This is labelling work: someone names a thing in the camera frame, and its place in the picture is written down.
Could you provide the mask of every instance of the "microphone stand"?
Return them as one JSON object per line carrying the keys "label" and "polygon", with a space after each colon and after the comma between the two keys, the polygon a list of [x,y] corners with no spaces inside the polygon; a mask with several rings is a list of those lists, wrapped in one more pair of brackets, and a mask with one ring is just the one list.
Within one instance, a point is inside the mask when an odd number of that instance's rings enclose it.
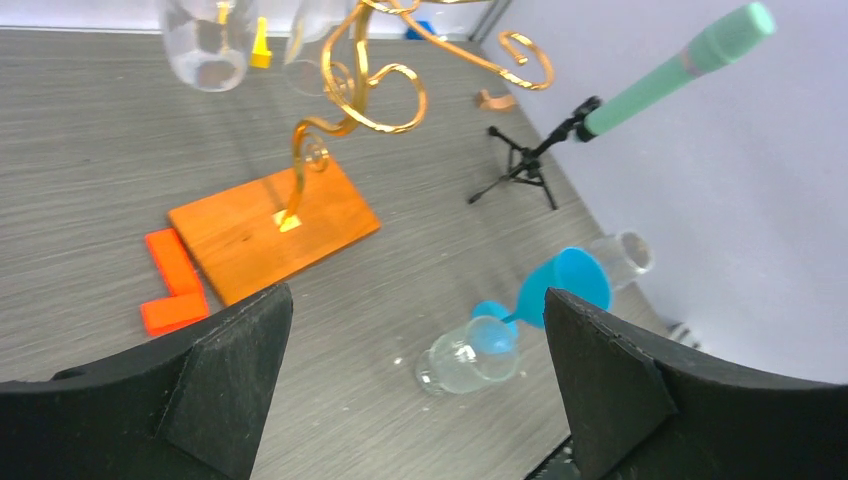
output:
{"label": "microphone stand", "polygon": [[[598,97],[590,97],[574,110],[570,118],[562,122],[560,126],[548,135],[548,138],[534,149],[522,147],[515,143],[509,137],[501,133],[497,127],[489,127],[487,130],[489,136],[499,138],[509,145],[509,158],[507,159],[506,173],[501,175],[500,178],[495,180],[495,182],[488,187],[472,195],[471,198],[468,199],[468,203],[472,204],[477,200],[480,200],[486,192],[495,188],[501,182],[512,181],[532,185],[534,187],[541,187],[545,191],[545,195],[548,197],[551,209],[556,210],[558,208],[557,203],[556,200],[554,200],[551,190],[548,188],[547,182],[545,182],[545,176],[542,175],[542,162],[539,157],[548,151],[548,149],[554,144],[568,140],[568,136],[571,132],[575,132],[577,138],[582,142],[588,142],[593,139],[595,135],[586,129],[583,122],[586,120],[586,116],[597,110],[600,106],[601,100]],[[518,164],[515,164],[515,152],[519,152],[521,154],[521,159],[518,161]]]}

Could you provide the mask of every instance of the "microphone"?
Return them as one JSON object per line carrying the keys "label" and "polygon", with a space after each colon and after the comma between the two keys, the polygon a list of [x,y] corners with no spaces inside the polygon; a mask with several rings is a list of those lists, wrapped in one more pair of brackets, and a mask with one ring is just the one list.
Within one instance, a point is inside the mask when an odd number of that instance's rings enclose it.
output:
{"label": "microphone", "polygon": [[692,80],[736,62],[774,33],[774,19],[760,2],[750,3],[705,28],[677,55],[589,113],[579,140],[602,135]]}

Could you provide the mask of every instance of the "gray wood-grain table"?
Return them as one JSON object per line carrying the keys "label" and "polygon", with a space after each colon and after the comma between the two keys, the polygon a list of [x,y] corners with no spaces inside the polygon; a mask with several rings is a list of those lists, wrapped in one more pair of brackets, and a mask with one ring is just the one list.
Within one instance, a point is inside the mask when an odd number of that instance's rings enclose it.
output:
{"label": "gray wood-grain table", "polygon": [[[550,159],[560,210],[517,184],[467,205],[504,168],[487,126],[538,136],[520,112],[476,109],[480,89],[504,91],[489,73],[424,42],[374,42],[375,69],[390,62],[421,74],[429,116],[406,135],[329,140],[383,228],[290,282],[258,480],[515,480],[567,433],[541,331],[522,330],[520,375],[480,393],[427,396],[412,364],[477,302],[512,306],[533,267],[601,232]],[[402,123],[414,98],[390,76],[369,114]],[[339,118],[278,66],[203,94],[178,83],[156,36],[0,32],[0,380],[45,380],[147,341],[138,307],[165,289],[144,234],[173,207],[287,168],[292,127],[315,113]],[[615,312],[663,331],[636,288]]]}

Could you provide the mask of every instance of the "wooden base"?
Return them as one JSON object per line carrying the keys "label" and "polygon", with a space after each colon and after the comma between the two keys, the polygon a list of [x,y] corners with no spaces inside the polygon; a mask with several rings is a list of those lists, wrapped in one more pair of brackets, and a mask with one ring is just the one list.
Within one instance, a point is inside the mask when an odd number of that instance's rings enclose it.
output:
{"label": "wooden base", "polygon": [[232,305],[376,232],[380,221],[335,161],[307,170],[300,225],[280,232],[274,196],[288,198],[291,169],[168,213],[221,301]]}

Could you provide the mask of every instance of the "golden curly metal stand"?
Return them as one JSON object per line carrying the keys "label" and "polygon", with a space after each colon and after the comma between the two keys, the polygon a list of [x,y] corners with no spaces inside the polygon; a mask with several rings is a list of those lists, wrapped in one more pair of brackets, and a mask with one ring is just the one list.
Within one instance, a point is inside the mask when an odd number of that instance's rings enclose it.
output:
{"label": "golden curly metal stand", "polygon": [[[321,137],[314,133],[308,132],[309,128],[316,128],[322,132],[334,137],[343,137],[353,132],[359,125],[364,125],[371,130],[381,133],[401,134],[417,127],[427,113],[427,93],[418,74],[412,71],[409,67],[398,63],[392,63],[381,68],[377,73],[369,76],[368,65],[368,24],[371,21],[371,16],[374,12],[385,13],[389,15],[397,15],[413,30],[429,42],[435,44],[454,55],[482,67],[492,73],[501,76],[504,80],[514,83],[528,90],[544,90],[548,88],[554,80],[554,71],[551,62],[547,55],[540,50],[530,39],[517,32],[503,32],[499,36],[500,44],[503,48],[512,55],[519,66],[527,63],[528,59],[516,46],[511,43],[511,40],[527,47],[538,58],[545,70],[545,80],[541,83],[534,83],[523,80],[510,72],[508,69],[500,65],[489,62],[470,52],[467,52],[456,45],[447,43],[437,36],[428,32],[418,22],[412,18],[412,13],[418,9],[422,2],[439,3],[439,4],[460,4],[460,3],[476,3],[487,0],[413,0],[412,5],[403,7],[400,0],[359,0],[350,15],[342,22],[342,24],[330,35],[327,42],[324,44],[321,53],[321,74],[324,77],[325,91],[327,97],[335,103],[344,113],[345,118],[339,123],[333,124],[319,117],[306,117],[295,127],[294,135],[292,135],[292,160],[295,172],[295,186],[289,196],[288,205],[285,212],[280,216],[279,227],[281,232],[285,232],[296,228],[300,225],[297,218],[297,211],[300,207],[303,191],[306,187],[306,176],[304,165],[309,165],[317,172],[327,168],[330,154],[324,141]],[[351,75],[350,70],[341,63],[334,62],[332,59],[333,46],[339,39],[349,31],[350,27],[354,28],[354,54],[356,62],[356,75]],[[342,77],[336,77],[333,70],[338,70]],[[375,122],[366,117],[365,107],[368,105],[368,92],[376,88],[383,78],[392,72],[398,72],[408,78],[418,94],[418,111],[412,120],[402,125],[386,125]]]}

